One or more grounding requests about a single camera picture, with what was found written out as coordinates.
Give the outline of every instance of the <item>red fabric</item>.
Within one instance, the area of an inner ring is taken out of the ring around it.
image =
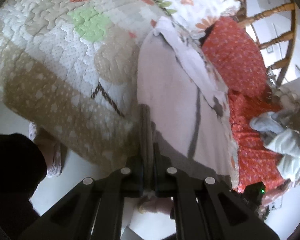
[[[250,97],[261,98],[266,90],[266,68],[259,48],[230,17],[216,21],[202,51],[226,85]]]
[[[246,186],[259,181],[265,184],[267,191],[278,187],[285,181],[276,167],[282,155],[265,149],[260,134],[250,128],[249,122],[262,113],[279,111],[279,106],[231,90],[228,96],[231,130],[239,145],[238,191],[243,192]]]

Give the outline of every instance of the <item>green leaf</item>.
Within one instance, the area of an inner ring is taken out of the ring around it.
[[[167,1],[167,2],[161,3],[159,6],[162,8],[166,8],[166,7],[169,7],[170,5],[172,5],[172,2]]]
[[[175,10],[175,9],[167,9],[167,12],[168,12],[169,14],[174,14],[174,13],[177,12],[177,10]]]

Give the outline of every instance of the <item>silver screw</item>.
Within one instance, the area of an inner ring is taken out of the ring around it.
[[[124,167],[124,168],[121,169],[121,173],[122,173],[122,174],[127,175],[127,174],[129,174],[130,172],[131,172],[131,170],[130,170],[128,167]]]
[[[93,182],[93,179],[92,178],[84,178],[82,182],[84,185],[89,185]]]
[[[214,184],[216,180],[213,177],[206,177],[205,182],[208,184]]]
[[[176,174],[177,173],[177,169],[175,167],[170,167],[167,169],[167,173],[169,174]]]

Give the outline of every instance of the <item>wooden bed frame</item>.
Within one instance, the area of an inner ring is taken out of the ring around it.
[[[292,54],[294,45],[296,42],[296,36],[297,36],[297,16],[296,16],[296,4],[291,0],[290,3],[286,3],[283,5],[280,5],[278,7],[272,8],[271,10],[266,10],[261,13],[258,13],[252,17],[247,17],[247,2],[246,0],[239,0],[242,4],[239,12],[237,13],[237,19],[238,19],[238,25],[241,28],[245,28],[247,25],[252,25],[255,21],[261,20],[263,18],[269,17],[275,13],[280,13],[284,11],[291,11],[291,29],[290,31],[281,34],[279,37],[262,44],[256,43],[259,49],[266,49],[267,47],[274,45],[279,42],[283,41],[289,41],[287,53],[285,55],[285,58],[275,62],[271,66],[269,66],[271,69],[281,69],[279,76],[277,78],[277,86],[280,86],[282,84],[282,81],[287,73],[288,67],[291,62]]]

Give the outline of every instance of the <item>white floral pillowcase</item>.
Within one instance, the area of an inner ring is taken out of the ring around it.
[[[188,30],[194,39],[205,35],[205,30],[221,16],[235,15],[240,2],[235,0],[154,0],[167,15]]]

